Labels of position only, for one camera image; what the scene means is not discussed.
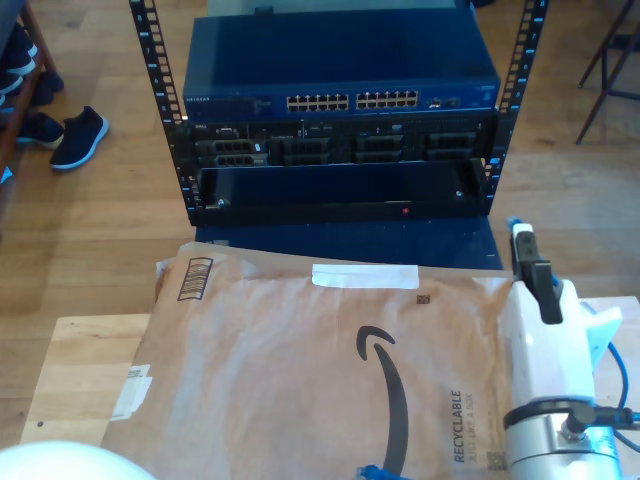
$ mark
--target blue cable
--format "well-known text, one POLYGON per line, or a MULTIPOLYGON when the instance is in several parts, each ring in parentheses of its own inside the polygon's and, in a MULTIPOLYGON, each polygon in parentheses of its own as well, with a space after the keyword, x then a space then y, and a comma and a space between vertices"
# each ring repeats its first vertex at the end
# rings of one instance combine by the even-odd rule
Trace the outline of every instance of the blue cable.
MULTIPOLYGON (((590 313, 592 314, 598 313, 587 302, 580 302, 580 304, 584 306, 587 310, 589 310, 590 313)), ((629 374, 627 373, 627 367, 624 364, 624 360, 622 360, 622 357, 620 356, 620 352, 618 352, 618 349, 615 347, 613 342, 609 343, 609 351, 611 352, 611 355, 613 356, 614 360, 618 364, 618 368, 620 369, 620 375, 622 376, 622 393, 620 394, 620 401, 618 402, 618 408, 623 408, 627 403, 627 397, 629 396, 629 374)), ((633 414, 633 421, 640 422, 640 413, 633 414)), ((627 437, 621 434, 618 430, 614 429, 613 434, 616 436, 618 440, 620 440, 624 445, 629 447, 631 450, 633 450, 636 453, 640 453, 640 445, 629 440, 627 437)))

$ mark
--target white sticker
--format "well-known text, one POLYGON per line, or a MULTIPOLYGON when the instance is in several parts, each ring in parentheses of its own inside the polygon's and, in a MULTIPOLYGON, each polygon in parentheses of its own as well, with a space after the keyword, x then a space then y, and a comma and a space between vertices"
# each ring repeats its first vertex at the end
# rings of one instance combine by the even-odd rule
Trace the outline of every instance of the white sticker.
POLYGON ((314 264, 314 285, 335 288, 400 288, 420 286, 417 265, 321 265, 314 264))
POLYGON ((152 377, 147 377, 150 367, 150 365, 138 365, 129 368, 129 375, 111 414, 112 421, 131 418, 133 412, 142 405, 151 386, 152 377))

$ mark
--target sneaker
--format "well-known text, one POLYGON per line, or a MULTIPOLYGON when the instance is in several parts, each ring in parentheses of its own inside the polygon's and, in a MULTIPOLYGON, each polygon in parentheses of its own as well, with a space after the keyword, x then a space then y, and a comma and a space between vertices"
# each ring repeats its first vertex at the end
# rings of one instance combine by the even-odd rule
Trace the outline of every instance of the sneaker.
POLYGON ((55 149, 62 143, 64 128, 46 113, 29 115, 22 123, 17 143, 37 143, 55 149))
POLYGON ((0 57, 0 70, 18 75, 31 73, 36 68, 33 57, 37 53, 38 47, 31 41, 24 28, 16 23, 0 57))
POLYGON ((64 90, 64 82, 56 72, 42 72, 38 77, 38 84, 40 83, 46 85, 53 93, 58 93, 59 91, 64 90))
POLYGON ((0 71, 0 93, 9 93, 22 84, 22 77, 15 73, 0 71))
POLYGON ((71 170, 86 163, 109 131, 109 122, 91 107, 84 107, 76 118, 66 119, 64 127, 64 138, 51 157, 54 170, 71 170))

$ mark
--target hardwood floor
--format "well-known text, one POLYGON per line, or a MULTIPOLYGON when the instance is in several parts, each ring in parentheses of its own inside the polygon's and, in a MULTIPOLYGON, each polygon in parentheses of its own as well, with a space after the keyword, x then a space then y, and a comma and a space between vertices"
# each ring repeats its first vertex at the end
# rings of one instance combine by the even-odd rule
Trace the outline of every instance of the hardwood floor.
MULTIPOLYGON (((56 319, 149 312, 155 262, 194 237, 126 0, 32 3, 66 85, 42 110, 61 120, 91 105, 111 132, 65 175, 51 173, 50 152, 24 150, 0 189, 0 447, 20 440, 56 319)), ((206 2, 156 3, 181 91, 191 23, 206 2)), ((478 11, 502 78, 522 3, 478 11)), ((640 293, 640 102, 607 100, 574 145, 597 75, 576 85, 620 3, 552 3, 491 215, 505 259, 505 219, 517 215, 534 224, 555 270, 592 297, 640 293)), ((619 83, 640 92, 640 55, 619 83)))

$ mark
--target white round object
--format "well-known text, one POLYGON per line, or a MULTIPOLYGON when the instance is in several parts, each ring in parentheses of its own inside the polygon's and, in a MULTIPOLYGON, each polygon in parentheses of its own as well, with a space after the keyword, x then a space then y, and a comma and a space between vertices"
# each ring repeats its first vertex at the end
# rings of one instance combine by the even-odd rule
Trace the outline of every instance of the white round object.
POLYGON ((28 443, 0 452, 2 480, 156 480, 133 462, 74 442, 28 443))

